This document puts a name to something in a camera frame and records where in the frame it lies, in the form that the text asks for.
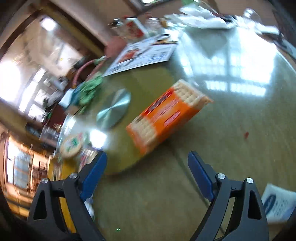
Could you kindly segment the yellow rimmed white tray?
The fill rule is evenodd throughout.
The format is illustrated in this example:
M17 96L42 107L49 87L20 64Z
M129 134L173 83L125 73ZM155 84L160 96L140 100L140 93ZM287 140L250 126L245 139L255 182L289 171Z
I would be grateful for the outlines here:
M50 181L58 182L57 188L60 191L59 201L60 201L61 213L63 215L63 219L65 221L67 231L71 233L75 233L76 228L72 221L71 214L65 198L64 182L69 177L70 174L76 173L76 172L77 172L76 164L74 163L73 160L69 159L69 160L64 160L59 162L58 158L55 157L51 159L49 163L48 178Z

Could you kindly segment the silver turntable disc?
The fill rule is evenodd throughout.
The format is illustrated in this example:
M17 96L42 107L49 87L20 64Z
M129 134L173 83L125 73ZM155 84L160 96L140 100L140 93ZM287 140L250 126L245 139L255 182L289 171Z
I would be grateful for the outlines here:
M110 94L96 116L97 126L107 130L116 125L126 114L130 101L131 93L125 88Z

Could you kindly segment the green cloth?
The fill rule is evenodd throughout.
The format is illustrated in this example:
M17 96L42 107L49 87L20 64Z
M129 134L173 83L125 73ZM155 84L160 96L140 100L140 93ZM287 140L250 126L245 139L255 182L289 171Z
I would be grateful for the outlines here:
M75 89L74 105L79 108L79 113L85 112L95 93L99 90L102 81L102 74L97 72L91 79L81 83Z

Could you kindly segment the tissue box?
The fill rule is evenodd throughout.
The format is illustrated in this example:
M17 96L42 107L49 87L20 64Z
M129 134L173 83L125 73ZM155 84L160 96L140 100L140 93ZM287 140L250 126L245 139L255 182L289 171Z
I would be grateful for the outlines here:
M67 109L69 106L78 106L79 104L79 89L69 89L66 91L65 95L62 97L58 103L64 109Z

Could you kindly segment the round cracker pack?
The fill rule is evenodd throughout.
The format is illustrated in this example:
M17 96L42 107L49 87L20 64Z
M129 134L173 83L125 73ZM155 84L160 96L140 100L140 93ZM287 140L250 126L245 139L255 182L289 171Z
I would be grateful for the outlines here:
M67 136L60 146L62 158L71 159L76 157L80 154L83 145L84 138L82 133Z

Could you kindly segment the white liquor bottle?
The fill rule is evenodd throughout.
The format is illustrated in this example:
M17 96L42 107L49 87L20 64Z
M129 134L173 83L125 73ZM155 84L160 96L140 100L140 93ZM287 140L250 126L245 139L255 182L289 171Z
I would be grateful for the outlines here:
M132 39L144 39L147 36L147 30L137 17L124 16L125 26Z

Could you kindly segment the white plastic bag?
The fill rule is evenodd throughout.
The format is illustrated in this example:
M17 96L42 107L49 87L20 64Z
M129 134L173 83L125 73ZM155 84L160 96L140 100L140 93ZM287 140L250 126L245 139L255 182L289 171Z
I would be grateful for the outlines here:
M179 9L180 14L165 15L174 24L183 24L199 29L231 29L236 26L233 21L225 21L211 11L191 3Z

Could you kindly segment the large printed paper sheet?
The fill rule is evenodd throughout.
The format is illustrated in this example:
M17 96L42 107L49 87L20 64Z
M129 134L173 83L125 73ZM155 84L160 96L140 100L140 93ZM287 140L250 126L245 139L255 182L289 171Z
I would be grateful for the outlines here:
M177 37L170 34L161 34L128 45L107 68L103 76L166 62L175 51L177 43Z

